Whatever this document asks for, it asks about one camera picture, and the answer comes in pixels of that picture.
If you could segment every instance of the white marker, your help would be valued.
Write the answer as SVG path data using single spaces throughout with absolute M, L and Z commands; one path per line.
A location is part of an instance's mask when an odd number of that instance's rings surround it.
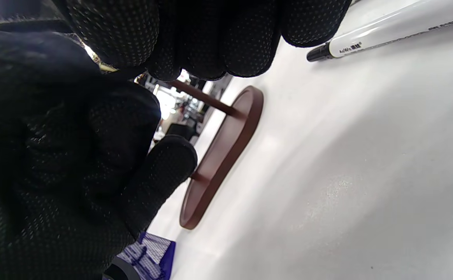
M 453 0 L 420 0 L 372 23 L 332 38 L 306 58 L 337 58 L 453 25 Z

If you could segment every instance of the black marker cap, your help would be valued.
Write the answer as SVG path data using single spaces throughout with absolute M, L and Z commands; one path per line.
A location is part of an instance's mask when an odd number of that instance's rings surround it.
M 308 59 L 309 62 L 314 62 L 318 60 L 324 60 L 327 58 L 333 58 L 333 56 L 330 54 L 329 46 L 330 43 L 326 43 L 325 45 L 310 50 L 306 55 L 306 59 Z

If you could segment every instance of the brown stand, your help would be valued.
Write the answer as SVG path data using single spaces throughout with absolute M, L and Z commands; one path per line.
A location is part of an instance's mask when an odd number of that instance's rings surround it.
M 191 176 L 183 200 L 180 225 L 194 229 L 253 136 L 263 109 L 263 93 L 256 87 L 248 86 L 237 96 L 232 106 L 228 106 L 180 81 L 170 82 L 170 85 L 226 113 L 211 145 Z

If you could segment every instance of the brown oval base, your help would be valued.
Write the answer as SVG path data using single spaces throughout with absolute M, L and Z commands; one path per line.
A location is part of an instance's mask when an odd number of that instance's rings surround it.
M 263 93 L 256 87 L 246 87 L 232 107 L 238 111 L 226 115 L 204 158 L 191 176 L 185 194 L 180 225 L 194 229 L 204 215 L 214 194 L 234 166 L 253 136 L 263 109 Z

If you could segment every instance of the gloved hand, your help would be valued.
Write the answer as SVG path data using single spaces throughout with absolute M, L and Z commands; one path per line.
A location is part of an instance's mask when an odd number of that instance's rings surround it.
M 55 33 L 0 32 L 0 280 L 97 279 L 191 175 L 151 92 Z
M 147 68 L 150 75 L 164 81 L 175 80 L 182 68 L 207 80 L 219 79 L 225 73 L 258 76 L 271 66 L 280 35 L 297 47 L 324 43 L 337 32 L 351 3 L 351 0 L 52 1 L 72 30 L 102 61 L 118 69 L 141 67 L 141 73 Z M 3 6 L 18 5 L 17 0 L 0 2 Z M 48 27 L 44 21 L 38 23 Z M 5 25 L 4 28 L 13 29 L 10 24 Z

